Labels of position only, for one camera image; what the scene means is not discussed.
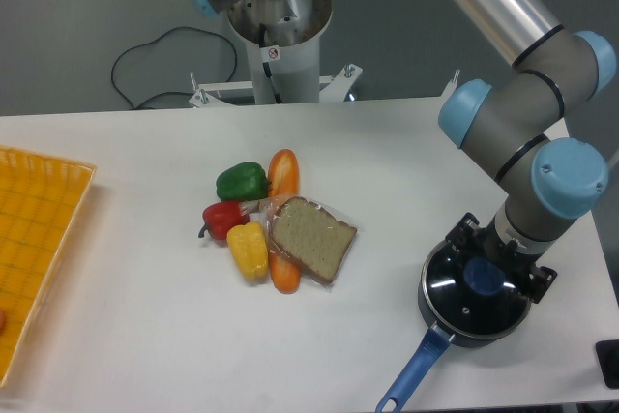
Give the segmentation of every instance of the screw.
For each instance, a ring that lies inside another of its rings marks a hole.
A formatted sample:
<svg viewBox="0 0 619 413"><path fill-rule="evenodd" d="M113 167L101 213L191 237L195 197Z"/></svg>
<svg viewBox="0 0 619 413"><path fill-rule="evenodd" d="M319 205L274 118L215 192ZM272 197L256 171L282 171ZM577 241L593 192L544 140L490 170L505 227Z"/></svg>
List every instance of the screw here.
<svg viewBox="0 0 619 413"><path fill-rule="evenodd" d="M204 89L200 89L200 100L205 104L209 102L208 95Z"/></svg>
<svg viewBox="0 0 619 413"><path fill-rule="evenodd" d="M193 91L200 93L200 100L202 101L202 103L208 103L208 94L206 94L206 91L204 89L200 89L200 86L197 85L197 81L195 80L195 74L193 74L193 72L190 72L190 79L192 80Z"/></svg>
<svg viewBox="0 0 619 413"><path fill-rule="evenodd" d="M195 81L195 75L193 72L190 72L190 79L192 80L193 91L197 92L199 87L197 87L197 82Z"/></svg>
<svg viewBox="0 0 619 413"><path fill-rule="evenodd" d="M348 64L344 67L344 77L350 77L352 76L352 72L355 71L355 67L353 67L351 64Z"/></svg>

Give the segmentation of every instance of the black cable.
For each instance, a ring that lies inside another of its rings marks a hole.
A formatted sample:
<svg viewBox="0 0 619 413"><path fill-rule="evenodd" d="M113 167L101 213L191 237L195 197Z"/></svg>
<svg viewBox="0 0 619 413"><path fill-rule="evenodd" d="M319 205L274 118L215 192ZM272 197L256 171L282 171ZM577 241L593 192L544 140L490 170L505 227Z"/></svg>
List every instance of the black cable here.
<svg viewBox="0 0 619 413"><path fill-rule="evenodd" d="M127 102L130 107L132 108L132 110L153 110L153 107L150 106L146 106L147 103L152 102L155 99L158 99L159 97L163 97L163 96L192 96L193 94L190 92L181 92L181 91L167 91L167 92L161 92L160 94L157 94L153 97L149 97L148 99L146 99L144 102L138 104L138 105L134 105L133 102L131 101L131 99L129 97L127 97L123 91L121 91L118 86L116 85L116 81L114 79L114 71L116 70L116 66L118 65L118 62L120 62L122 60L122 58L127 55L130 52L133 52L134 50L138 49L138 48L142 48L142 47L146 47L149 45L155 45L156 43L158 43L161 39L169 36L172 33L175 33L177 31L193 31L195 33L201 33L201 34L206 34L207 36L215 36L216 38L219 38L223 41L225 41L230 48L232 49L232 53L234 54L234 66L232 67L232 72L230 72L230 76L228 77L228 79L225 82L229 82L230 79L232 79L232 77L234 76L234 74L236 73L236 68L238 65L238 54L236 51L236 47L234 46L234 44L232 43L232 41L230 41L227 37L222 36L221 34L218 33L214 33L213 31L206 31L204 29L199 29L199 28L193 28L191 26L177 26L176 28L172 28L166 32L164 32L163 34L161 34L158 38L154 39L153 41L151 41L150 43L146 43L146 44L140 44L140 45L135 45L131 48L128 48L127 50L125 50L123 53L121 53L118 58L116 59L116 61L114 62L114 65L112 65L112 71L111 71L111 82L112 82L112 87L114 88L114 90L120 94L120 97L122 97L123 99L125 99L125 102Z"/></svg>
<svg viewBox="0 0 619 413"><path fill-rule="evenodd" d="M260 23L259 30L258 30L258 47L260 47L261 49L266 47L266 44L265 44L266 34L267 34L267 27L263 23ZM264 74L267 76L267 78L269 79L269 82L271 83L271 90L273 91L273 97L275 99L275 103L283 103L283 101L281 100L280 91L278 91L278 86L275 84L275 80L273 79L273 73L271 73L271 66L269 65L269 62L263 61L262 69L264 70Z"/></svg>

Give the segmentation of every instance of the yellow bell pepper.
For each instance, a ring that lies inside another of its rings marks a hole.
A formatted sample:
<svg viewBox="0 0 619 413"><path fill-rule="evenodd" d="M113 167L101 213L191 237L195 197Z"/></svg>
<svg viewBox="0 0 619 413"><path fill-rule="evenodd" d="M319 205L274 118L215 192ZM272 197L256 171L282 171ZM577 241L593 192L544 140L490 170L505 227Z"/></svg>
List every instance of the yellow bell pepper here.
<svg viewBox="0 0 619 413"><path fill-rule="evenodd" d="M269 252L259 222L234 226L228 231L226 239L236 266L247 280L264 278L267 275Z"/></svg>

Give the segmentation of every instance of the gray floor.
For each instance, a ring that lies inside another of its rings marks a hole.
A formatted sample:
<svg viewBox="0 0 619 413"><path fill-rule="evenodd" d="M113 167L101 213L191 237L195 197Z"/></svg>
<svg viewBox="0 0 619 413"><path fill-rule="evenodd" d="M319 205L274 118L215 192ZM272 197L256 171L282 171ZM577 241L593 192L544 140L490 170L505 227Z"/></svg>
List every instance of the gray floor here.
<svg viewBox="0 0 619 413"><path fill-rule="evenodd" d="M322 73L364 67L363 99L436 95L455 68L460 81L500 85L512 71L451 0L333 0L322 41ZM618 0L543 0L572 31L592 29L619 49ZM221 18L205 21L189 0L0 0L0 115L126 110L109 74L125 49L189 25L232 34ZM235 80L249 79L244 52ZM167 90L190 91L225 79L232 66L220 42L182 33L133 54L118 83L135 102ZM619 147L619 78L568 120L573 136L609 158ZM183 98L156 106L183 107ZM615 169L614 177L619 174ZM608 268L619 290L619 185L595 211Z"/></svg>

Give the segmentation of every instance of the green bell pepper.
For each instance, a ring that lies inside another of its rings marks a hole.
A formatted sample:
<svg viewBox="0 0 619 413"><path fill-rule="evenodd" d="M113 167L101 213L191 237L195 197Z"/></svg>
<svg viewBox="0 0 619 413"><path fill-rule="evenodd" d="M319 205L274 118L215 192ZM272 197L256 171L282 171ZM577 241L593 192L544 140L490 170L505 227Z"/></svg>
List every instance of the green bell pepper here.
<svg viewBox="0 0 619 413"><path fill-rule="evenodd" d="M266 198L269 191L269 180L256 162L243 162L226 169L215 184L221 200L260 200Z"/></svg>

